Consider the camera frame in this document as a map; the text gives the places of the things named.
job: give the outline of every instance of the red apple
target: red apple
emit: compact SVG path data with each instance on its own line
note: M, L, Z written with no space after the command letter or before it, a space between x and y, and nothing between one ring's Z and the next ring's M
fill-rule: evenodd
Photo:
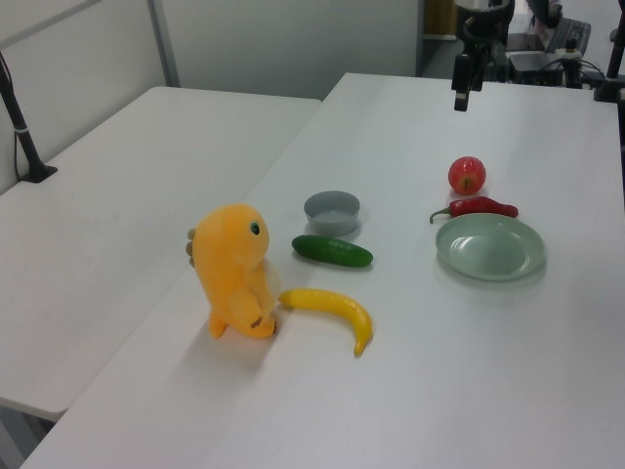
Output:
M476 193L486 181L486 168L477 158L463 156L456 159L449 168L449 184L462 195Z

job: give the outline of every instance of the toy red pepper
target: toy red pepper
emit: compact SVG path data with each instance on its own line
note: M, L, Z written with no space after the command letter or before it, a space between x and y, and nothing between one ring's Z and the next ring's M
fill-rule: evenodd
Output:
M454 200L447 208L433 213L430 217L430 223L433 223L434 217L441 213L451 215L452 218L469 213L496 213L498 215L505 215L506 217L517 218L517 216L519 216L519 209L513 205L504 205L503 203L495 202L492 198L479 196L465 198L463 200Z

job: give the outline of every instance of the white wall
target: white wall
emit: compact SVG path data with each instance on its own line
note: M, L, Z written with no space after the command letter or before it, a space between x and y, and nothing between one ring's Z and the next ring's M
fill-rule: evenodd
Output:
M345 72L415 76L423 0L160 0L183 87L324 99Z
M2 53L44 161L165 84L146 0L102 0ZM23 174L27 165L18 148ZM13 124L2 104L0 193L15 182Z

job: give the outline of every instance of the toy banana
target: toy banana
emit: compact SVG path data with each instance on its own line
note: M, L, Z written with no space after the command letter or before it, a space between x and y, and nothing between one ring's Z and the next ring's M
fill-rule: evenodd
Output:
M282 292L278 301L290 308L322 311L348 320L354 328L356 356L362 355L373 335L373 325L367 311L354 299L341 293L314 288L294 288Z

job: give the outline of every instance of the stuffed animal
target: stuffed animal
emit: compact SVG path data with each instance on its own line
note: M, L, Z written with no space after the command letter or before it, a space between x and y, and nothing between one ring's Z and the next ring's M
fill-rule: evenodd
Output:
M265 254L270 234L246 204L226 205L188 232L187 254L211 304L208 330L216 339L231 325L257 339L271 336L276 298L268 287Z

